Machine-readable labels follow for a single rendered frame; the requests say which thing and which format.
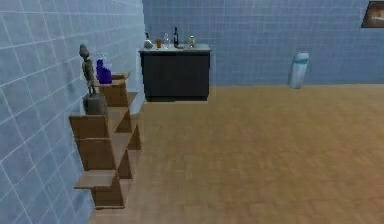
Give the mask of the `black cabinet with grey top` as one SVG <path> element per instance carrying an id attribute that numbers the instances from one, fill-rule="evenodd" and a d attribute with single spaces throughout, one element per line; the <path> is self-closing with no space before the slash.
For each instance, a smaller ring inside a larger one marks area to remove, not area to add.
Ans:
<path id="1" fill-rule="evenodd" d="M 140 49 L 145 99 L 149 102 L 206 101 L 210 59 L 207 44 L 189 48 Z"/>

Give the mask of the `brown wooden shelf unit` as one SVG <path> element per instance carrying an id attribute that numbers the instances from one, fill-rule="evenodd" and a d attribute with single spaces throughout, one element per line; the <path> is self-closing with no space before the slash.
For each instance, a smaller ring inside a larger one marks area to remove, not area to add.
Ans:
<path id="1" fill-rule="evenodd" d="M 84 172 L 74 185 L 91 192 L 97 209 L 122 209 L 141 150 L 139 116 L 130 113 L 137 94 L 126 88 L 127 73 L 96 86 L 106 97 L 105 115 L 69 117 Z"/>

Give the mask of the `grey figure statue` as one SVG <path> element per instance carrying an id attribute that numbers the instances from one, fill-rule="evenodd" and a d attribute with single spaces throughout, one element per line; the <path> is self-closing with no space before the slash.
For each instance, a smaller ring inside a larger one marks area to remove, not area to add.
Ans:
<path id="1" fill-rule="evenodd" d="M 107 115 L 105 96 L 95 88 L 95 76 L 89 51 L 84 44 L 79 47 L 79 55 L 83 58 L 82 70 L 86 79 L 88 93 L 82 97 L 83 107 L 87 115 Z"/>

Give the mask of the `blue spray bottle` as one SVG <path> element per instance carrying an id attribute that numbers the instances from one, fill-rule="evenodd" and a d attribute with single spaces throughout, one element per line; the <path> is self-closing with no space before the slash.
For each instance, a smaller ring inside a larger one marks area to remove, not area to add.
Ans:
<path id="1" fill-rule="evenodd" d="M 103 53 L 102 56 L 96 62 L 96 72 L 97 78 L 100 84 L 111 84 L 112 83 L 112 73 L 109 68 L 104 64 L 106 61 L 106 54 Z"/>

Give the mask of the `pale blue bin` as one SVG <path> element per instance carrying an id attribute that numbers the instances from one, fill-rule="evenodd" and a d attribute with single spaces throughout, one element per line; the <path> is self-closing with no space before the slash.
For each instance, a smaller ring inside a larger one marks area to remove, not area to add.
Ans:
<path id="1" fill-rule="evenodd" d="M 307 67 L 309 63 L 309 53 L 299 52 L 293 59 L 291 73 L 289 75 L 288 85 L 291 88 L 299 89 L 306 75 Z"/>

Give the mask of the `dark framed picture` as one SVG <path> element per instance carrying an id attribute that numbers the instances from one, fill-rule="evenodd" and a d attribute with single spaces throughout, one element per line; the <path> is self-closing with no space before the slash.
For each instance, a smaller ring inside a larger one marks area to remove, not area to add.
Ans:
<path id="1" fill-rule="evenodd" d="M 362 28 L 384 28 L 384 1 L 370 1 L 362 21 Z"/>

